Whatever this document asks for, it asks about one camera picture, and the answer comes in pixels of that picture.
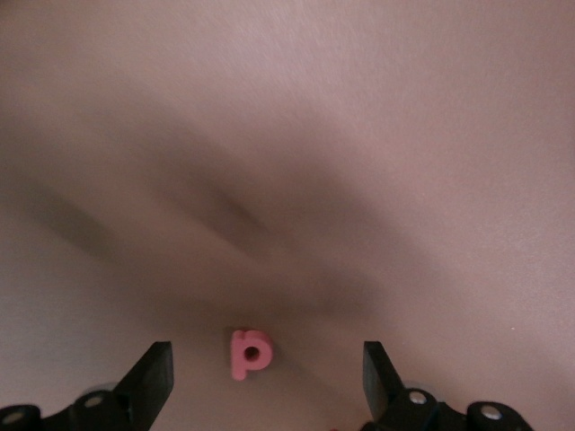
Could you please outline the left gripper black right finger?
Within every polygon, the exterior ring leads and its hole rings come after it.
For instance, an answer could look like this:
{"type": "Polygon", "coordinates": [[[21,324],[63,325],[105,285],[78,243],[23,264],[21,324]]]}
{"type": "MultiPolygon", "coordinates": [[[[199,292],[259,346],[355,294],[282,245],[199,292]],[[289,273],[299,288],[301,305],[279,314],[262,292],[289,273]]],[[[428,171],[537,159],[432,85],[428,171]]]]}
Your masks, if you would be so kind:
{"type": "Polygon", "coordinates": [[[364,343],[362,382],[372,420],[361,431],[533,431],[505,404],[476,401],[461,413],[428,391],[405,386],[379,341],[364,343]]]}

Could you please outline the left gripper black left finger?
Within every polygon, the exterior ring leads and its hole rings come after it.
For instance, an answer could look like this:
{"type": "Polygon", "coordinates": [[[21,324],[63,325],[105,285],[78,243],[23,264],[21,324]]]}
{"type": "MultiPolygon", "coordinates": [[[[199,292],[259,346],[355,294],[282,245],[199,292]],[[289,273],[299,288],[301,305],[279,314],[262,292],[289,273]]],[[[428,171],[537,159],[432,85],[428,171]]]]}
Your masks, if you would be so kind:
{"type": "Polygon", "coordinates": [[[111,390],[91,391],[49,417],[31,404],[0,409],[0,431],[150,431],[173,390],[173,346],[151,345],[111,390]]]}

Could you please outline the pink foam letter p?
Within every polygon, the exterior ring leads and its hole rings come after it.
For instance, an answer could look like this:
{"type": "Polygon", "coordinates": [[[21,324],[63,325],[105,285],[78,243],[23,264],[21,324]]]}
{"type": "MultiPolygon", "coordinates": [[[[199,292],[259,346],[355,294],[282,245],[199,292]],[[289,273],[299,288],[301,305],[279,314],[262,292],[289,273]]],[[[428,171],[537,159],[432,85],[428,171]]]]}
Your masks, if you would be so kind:
{"type": "Polygon", "coordinates": [[[273,359],[272,340],[259,330],[235,330],[230,341],[231,375],[243,381],[251,372],[268,367],[273,359]]]}

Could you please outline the brown table cover sheet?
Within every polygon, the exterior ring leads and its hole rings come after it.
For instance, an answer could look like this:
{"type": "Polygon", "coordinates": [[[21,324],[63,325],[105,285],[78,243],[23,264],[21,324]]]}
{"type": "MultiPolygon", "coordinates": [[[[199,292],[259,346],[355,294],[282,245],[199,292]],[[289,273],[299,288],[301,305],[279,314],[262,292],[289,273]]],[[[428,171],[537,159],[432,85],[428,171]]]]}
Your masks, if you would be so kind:
{"type": "Polygon", "coordinates": [[[158,339],[154,431],[356,431],[367,339],[575,431],[575,0],[0,0],[0,406],[158,339]]]}

